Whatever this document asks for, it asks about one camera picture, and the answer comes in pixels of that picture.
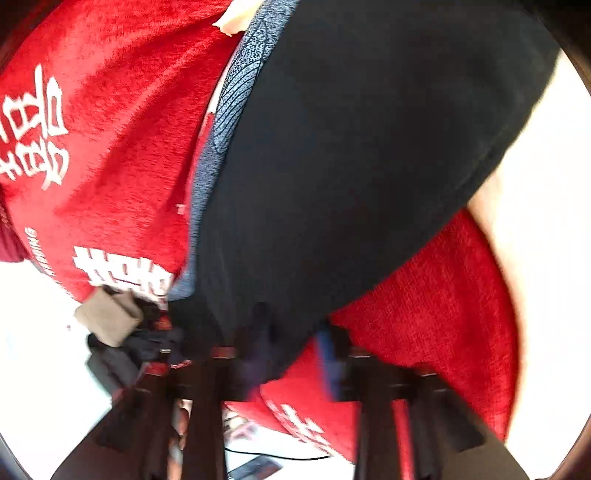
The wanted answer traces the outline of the cream satin cloth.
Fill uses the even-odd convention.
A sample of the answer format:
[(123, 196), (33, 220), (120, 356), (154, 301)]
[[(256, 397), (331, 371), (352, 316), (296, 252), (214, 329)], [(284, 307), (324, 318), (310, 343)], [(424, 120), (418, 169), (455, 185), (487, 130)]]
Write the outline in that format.
[(213, 25), (226, 36), (245, 32), (262, 5), (263, 0), (232, 0), (221, 18)]

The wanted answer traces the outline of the red blanket with white characters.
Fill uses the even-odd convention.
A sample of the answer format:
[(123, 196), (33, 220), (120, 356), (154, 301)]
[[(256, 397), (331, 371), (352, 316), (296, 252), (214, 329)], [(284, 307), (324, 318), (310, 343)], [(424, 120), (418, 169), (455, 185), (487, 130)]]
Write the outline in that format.
[[(22, 450), (16, 369), (56, 374), (47, 399), (88, 399), (76, 303), (98, 286), (158, 313), (290, 2), (226, 35), (228, 1), (66, 1), (1, 76), (1, 430)], [(515, 312), (467, 210), (373, 291), (332, 315), (382, 359), (436, 367), (500, 438), (518, 376)]]

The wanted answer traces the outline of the black pants with patterned waistband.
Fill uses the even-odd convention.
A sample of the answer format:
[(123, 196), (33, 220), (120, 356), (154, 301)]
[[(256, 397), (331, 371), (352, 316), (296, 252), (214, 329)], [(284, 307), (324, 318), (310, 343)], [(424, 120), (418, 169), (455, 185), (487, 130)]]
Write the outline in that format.
[(266, 1), (232, 58), (168, 295), (183, 358), (276, 379), (496, 169), (559, 46), (512, 1)]

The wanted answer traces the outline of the dark clothes pile with grey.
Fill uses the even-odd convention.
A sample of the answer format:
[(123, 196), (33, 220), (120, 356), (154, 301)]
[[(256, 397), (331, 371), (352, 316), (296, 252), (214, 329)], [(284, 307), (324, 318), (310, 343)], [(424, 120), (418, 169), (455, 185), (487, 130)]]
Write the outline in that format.
[(190, 365), (187, 336), (167, 309), (131, 290), (96, 287), (74, 316), (88, 330), (86, 367), (112, 399), (133, 386), (147, 364)]

